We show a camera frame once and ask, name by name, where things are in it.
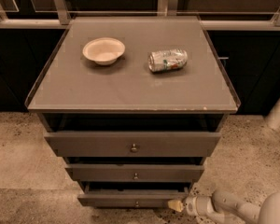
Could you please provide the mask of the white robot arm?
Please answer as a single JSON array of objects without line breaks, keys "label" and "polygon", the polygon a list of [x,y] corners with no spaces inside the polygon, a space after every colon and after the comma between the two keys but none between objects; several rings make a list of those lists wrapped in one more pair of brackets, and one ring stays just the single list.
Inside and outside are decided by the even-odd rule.
[{"label": "white robot arm", "polygon": [[271,194],[262,206],[248,203],[237,196],[216,190],[211,196],[188,196],[168,202],[176,212],[186,211],[189,216],[208,217],[216,224],[232,224],[238,217],[245,224],[280,224],[280,192]]}]

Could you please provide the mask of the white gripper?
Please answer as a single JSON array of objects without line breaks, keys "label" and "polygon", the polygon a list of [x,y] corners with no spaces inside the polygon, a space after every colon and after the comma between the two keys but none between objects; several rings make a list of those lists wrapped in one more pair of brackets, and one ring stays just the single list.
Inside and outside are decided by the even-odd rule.
[{"label": "white gripper", "polygon": [[168,207],[176,212],[185,209],[190,216],[209,217],[215,212],[212,199],[208,196],[188,196],[184,204],[180,200],[170,200]]}]

